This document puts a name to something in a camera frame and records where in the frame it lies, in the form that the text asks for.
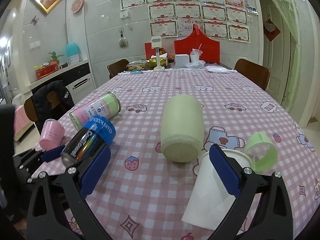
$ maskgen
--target pink cup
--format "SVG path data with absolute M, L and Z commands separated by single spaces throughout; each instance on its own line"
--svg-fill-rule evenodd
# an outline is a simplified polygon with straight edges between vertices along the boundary
M 48 119 L 44 122 L 39 144 L 43 150 L 52 150 L 59 147 L 64 137 L 65 130 L 61 123 L 54 119 Z

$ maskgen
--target tiled floor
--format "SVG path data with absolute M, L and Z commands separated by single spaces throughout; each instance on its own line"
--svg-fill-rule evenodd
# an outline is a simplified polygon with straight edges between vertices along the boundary
M 40 134 L 38 129 L 33 125 L 22 136 L 21 142 L 14 142 L 15 154 L 20 154 L 28 149 L 34 148 L 36 143 L 39 142 Z
M 320 122 L 309 123 L 303 129 L 308 140 L 313 144 L 320 157 Z M 22 153 L 33 148 L 39 142 L 39 132 L 35 126 L 32 126 L 24 135 L 21 142 L 15 142 L 15 154 Z

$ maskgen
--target drawer handle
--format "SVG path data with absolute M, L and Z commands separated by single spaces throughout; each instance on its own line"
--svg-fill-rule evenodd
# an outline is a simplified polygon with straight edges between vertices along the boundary
M 82 86 L 83 84 L 87 83 L 90 80 L 90 78 L 86 78 L 85 80 L 82 80 L 78 84 L 76 84 L 72 89 L 77 89 L 78 87 Z

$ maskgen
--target ceiling light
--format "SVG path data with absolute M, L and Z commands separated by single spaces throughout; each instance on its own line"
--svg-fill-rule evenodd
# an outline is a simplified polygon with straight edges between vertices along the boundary
M 0 39 L 0 47 L 3 48 L 7 46 L 8 40 L 6 38 L 1 38 Z

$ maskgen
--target sheer curtain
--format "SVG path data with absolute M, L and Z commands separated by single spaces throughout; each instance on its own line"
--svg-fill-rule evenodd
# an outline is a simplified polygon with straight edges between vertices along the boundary
M 276 5 L 277 9 L 279 10 L 283 21 L 287 24 L 292 37 L 296 41 L 296 49 L 293 56 L 293 64 L 292 69 L 290 71 L 290 78 L 289 83 L 287 86 L 287 98 L 285 101 L 286 110 L 289 111 L 292 102 L 294 99 L 294 94 L 298 85 L 299 80 L 299 73 L 300 73 L 300 44 L 298 41 L 298 27 L 296 24 L 296 17 L 295 17 L 295 3 L 294 0 L 272 0 L 273 3 Z

